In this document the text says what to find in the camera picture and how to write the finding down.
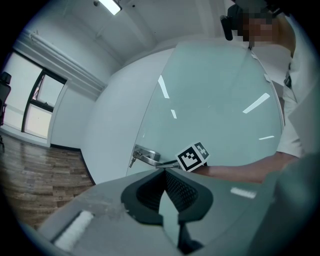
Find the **black chair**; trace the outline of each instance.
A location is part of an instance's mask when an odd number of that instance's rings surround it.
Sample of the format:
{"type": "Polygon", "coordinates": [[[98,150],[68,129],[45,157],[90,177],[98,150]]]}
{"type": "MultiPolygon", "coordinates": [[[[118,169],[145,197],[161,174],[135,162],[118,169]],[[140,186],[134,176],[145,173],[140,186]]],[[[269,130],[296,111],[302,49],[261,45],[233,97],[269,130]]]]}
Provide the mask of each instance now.
{"type": "MultiPolygon", "coordinates": [[[[0,76],[0,126],[4,125],[5,111],[6,111],[6,100],[11,91],[9,86],[11,81],[11,75],[7,72],[3,72],[0,76]]],[[[2,151],[5,152],[5,144],[2,136],[0,135],[0,144],[2,145],[2,151]]]]}

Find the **wooden floor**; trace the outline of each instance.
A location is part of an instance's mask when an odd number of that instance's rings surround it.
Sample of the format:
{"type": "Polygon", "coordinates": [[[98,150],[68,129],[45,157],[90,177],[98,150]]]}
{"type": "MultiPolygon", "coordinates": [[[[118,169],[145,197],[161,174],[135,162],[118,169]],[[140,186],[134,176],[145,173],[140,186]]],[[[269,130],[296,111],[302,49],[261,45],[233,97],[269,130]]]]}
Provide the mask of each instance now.
{"type": "Polygon", "coordinates": [[[36,146],[1,134],[0,182],[16,216],[37,229],[93,184],[80,152],[36,146]]]}

